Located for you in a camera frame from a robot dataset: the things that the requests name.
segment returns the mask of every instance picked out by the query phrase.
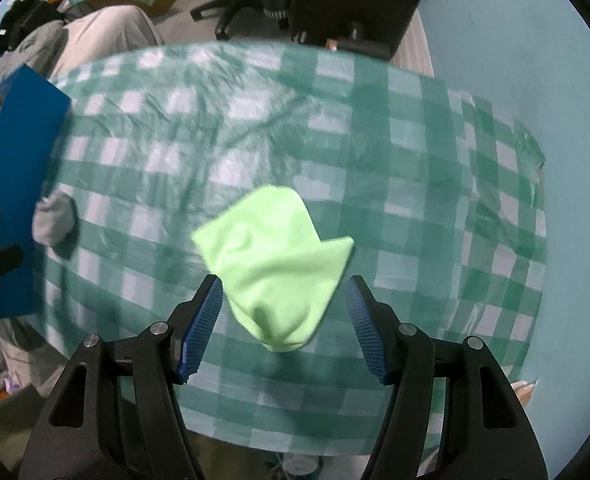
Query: checkered tablecloth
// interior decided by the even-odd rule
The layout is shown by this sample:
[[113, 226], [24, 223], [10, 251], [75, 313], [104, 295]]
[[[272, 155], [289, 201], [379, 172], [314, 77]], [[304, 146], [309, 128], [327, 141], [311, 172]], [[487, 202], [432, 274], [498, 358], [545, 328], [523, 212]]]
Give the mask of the checkered tablecloth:
[[[166, 319], [206, 274], [190, 234], [254, 187], [291, 186], [321, 239], [430, 336], [482, 336], [519, 376], [540, 303], [543, 156], [524, 126], [443, 82], [294, 45], [123, 54], [54, 83], [73, 101], [44, 192], [74, 244], [37, 256], [30, 319], [69, 355]], [[390, 391], [368, 373], [342, 286], [302, 349], [269, 352], [228, 304], [177, 395], [187, 427], [261, 449], [366, 454]], [[441, 428], [443, 383], [427, 446]]]

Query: gray sock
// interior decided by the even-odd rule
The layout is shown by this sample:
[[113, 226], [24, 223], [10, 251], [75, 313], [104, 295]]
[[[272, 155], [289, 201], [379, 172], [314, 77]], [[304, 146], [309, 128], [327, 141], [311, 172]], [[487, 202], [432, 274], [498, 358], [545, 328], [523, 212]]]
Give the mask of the gray sock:
[[63, 191], [53, 191], [35, 206], [33, 240], [53, 247], [64, 240], [74, 225], [75, 214], [71, 197]]

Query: chair base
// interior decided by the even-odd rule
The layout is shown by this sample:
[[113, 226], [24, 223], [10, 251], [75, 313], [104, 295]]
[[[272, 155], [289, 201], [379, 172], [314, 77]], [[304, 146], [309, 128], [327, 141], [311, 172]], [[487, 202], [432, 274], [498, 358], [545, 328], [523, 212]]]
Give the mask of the chair base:
[[229, 27], [230, 22], [240, 9], [251, 8], [251, 9], [264, 9], [264, 3], [262, 0], [213, 0], [212, 2], [205, 3], [195, 9], [191, 10], [191, 17], [194, 22], [203, 20], [203, 12], [211, 9], [224, 9], [224, 12], [217, 20], [215, 27], [215, 38], [220, 41], [229, 39], [226, 29]]

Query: gray blanket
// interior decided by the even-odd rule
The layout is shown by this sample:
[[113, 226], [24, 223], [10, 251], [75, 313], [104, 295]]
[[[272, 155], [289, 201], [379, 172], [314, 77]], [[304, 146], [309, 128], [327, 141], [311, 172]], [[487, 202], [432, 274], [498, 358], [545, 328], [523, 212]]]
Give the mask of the gray blanket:
[[22, 63], [40, 75], [48, 75], [66, 44], [64, 22], [57, 20], [36, 28], [12, 52], [0, 57], [0, 82]]
[[20, 388], [32, 384], [48, 396], [66, 361], [23, 318], [0, 319], [0, 390], [10, 378]]

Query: floor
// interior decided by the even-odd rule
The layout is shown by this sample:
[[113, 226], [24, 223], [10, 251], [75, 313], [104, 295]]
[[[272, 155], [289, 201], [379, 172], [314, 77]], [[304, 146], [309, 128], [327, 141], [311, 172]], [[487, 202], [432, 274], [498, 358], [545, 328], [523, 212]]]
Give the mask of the floor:
[[[218, 11], [213, 10], [203, 20], [194, 22], [190, 10], [211, 0], [176, 0], [170, 12], [153, 22], [167, 44], [186, 44], [214, 41], [214, 28]], [[289, 42], [287, 31], [278, 28], [275, 20], [268, 19], [255, 9], [242, 9], [228, 30], [233, 40], [260, 40]], [[433, 77], [433, 64], [419, 13], [415, 12], [399, 49], [391, 63], [400, 68], [415, 70]]]
[[267, 454], [263, 451], [234, 446], [197, 433], [191, 434], [191, 444], [204, 476], [209, 480], [269, 478], [269, 469], [264, 465]]

